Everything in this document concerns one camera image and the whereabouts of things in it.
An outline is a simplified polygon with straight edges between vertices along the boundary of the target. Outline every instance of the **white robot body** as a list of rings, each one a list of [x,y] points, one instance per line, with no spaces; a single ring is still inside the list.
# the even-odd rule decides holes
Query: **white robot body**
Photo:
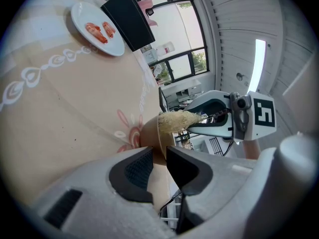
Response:
[[[250,91],[251,107],[247,110],[249,122],[244,140],[256,140],[277,130],[274,99]]]
[[[221,110],[226,111],[216,121]],[[185,111],[205,113],[206,123],[196,123],[187,130],[191,133],[222,137],[240,142],[256,140],[277,130],[274,99],[250,91],[241,96],[238,93],[208,91],[189,104]]]

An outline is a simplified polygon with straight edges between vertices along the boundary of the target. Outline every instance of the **cooked shrimp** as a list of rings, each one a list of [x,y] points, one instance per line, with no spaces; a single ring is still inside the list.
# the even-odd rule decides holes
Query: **cooked shrimp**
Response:
[[[109,24],[109,23],[106,22],[106,21],[104,21],[103,24],[104,24],[104,23],[110,27],[110,29],[112,30],[113,33],[116,32],[115,29],[111,26],[111,24]]]
[[[108,40],[103,36],[103,34],[93,27],[90,23],[85,25],[85,29],[90,32],[95,38],[97,38],[100,42],[107,43]]]
[[[115,29],[110,26],[107,22],[103,22],[103,27],[110,38],[113,38],[113,33],[115,33]]]
[[[87,23],[86,25],[89,25],[91,27],[94,27],[95,29],[99,30],[101,32],[101,29],[99,26],[97,26],[96,24],[93,24],[93,23]]]

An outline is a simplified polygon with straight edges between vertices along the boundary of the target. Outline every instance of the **table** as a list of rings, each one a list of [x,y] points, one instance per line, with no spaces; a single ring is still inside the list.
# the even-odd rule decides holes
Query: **table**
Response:
[[[71,20],[79,1],[105,3],[28,0],[2,42],[1,170],[25,204],[79,165],[139,147],[143,124],[160,112],[142,53],[126,45],[112,57],[88,43]],[[155,165],[148,190],[157,210],[169,183],[166,167]]]

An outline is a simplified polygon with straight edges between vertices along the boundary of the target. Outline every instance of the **black cable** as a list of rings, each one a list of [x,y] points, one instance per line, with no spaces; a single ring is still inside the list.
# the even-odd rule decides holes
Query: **black cable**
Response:
[[[171,202],[174,201],[174,199],[175,199],[176,197],[178,197],[178,196],[180,196],[180,195],[181,195],[181,192],[180,192],[177,196],[171,198],[171,200],[169,200],[166,204],[164,204],[164,205],[162,206],[162,208],[159,210],[159,215],[160,215],[160,213],[162,212],[162,210],[163,210],[166,206],[168,206]]]
[[[223,156],[225,156],[227,154],[227,152],[229,151],[229,149],[233,145],[233,143],[234,143],[233,141],[229,143],[228,148]]]

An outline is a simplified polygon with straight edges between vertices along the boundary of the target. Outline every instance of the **window frame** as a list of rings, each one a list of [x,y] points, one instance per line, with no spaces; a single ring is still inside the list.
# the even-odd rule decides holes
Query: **window frame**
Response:
[[[199,15],[198,15],[198,12],[197,12],[197,9],[195,7],[195,4],[193,2],[193,0],[167,0],[167,2],[162,2],[162,3],[159,3],[159,4],[156,4],[152,7],[152,9],[155,9],[155,8],[159,8],[161,6],[165,6],[165,5],[168,5],[168,4],[172,4],[172,3],[179,3],[179,2],[190,2],[193,9],[194,9],[194,12],[195,12],[195,15],[196,15],[196,18],[197,18],[197,21],[198,21],[198,24],[199,24],[199,28],[200,28],[200,32],[201,32],[201,37],[203,39],[203,44],[204,46],[202,47],[198,47],[198,48],[195,48],[195,49],[190,49],[190,50],[187,50],[187,51],[184,51],[184,52],[180,52],[180,53],[177,53],[175,55],[172,55],[170,57],[167,57],[165,59],[161,59],[161,60],[158,60],[154,63],[150,63],[149,66],[155,66],[159,63],[162,63],[162,62],[165,62],[166,63],[166,66],[167,66],[167,69],[168,69],[168,72],[169,72],[169,75],[170,75],[170,78],[171,78],[171,83],[174,83],[174,82],[178,82],[178,81],[181,81],[181,80],[185,80],[187,78],[190,78],[190,77],[193,77],[195,75],[200,75],[200,74],[203,74],[203,73],[206,73],[206,72],[209,72],[209,63],[208,63],[208,55],[207,55],[207,45],[206,45],[206,40],[205,40],[205,36],[204,36],[204,31],[203,31],[203,26],[201,24],[201,21],[199,19]],[[193,56],[192,56],[192,52],[193,51],[196,51],[196,50],[201,50],[203,49],[205,51],[205,58],[206,58],[206,71],[204,72],[201,72],[199,74],[195,74],[195,67],[194,67],[194,61],[193,61]],[[174,75],[173,75],[173,72],[172,72],[172,69],[170,67],[170,64],[169,64],[169,60],[172,60],[172,59],[175,59],[175,58],[178,58],[178,57],[181,57],[181,56],[184,56],[184,55],[188,55],[188,60],[189,60],[189,65],[190,65],[190,69],[191,69],[191,74],[189,75],[186,75],[184,77],[181,77],[181,78],[178,78],[178,79],[175,79],[174,78]]]

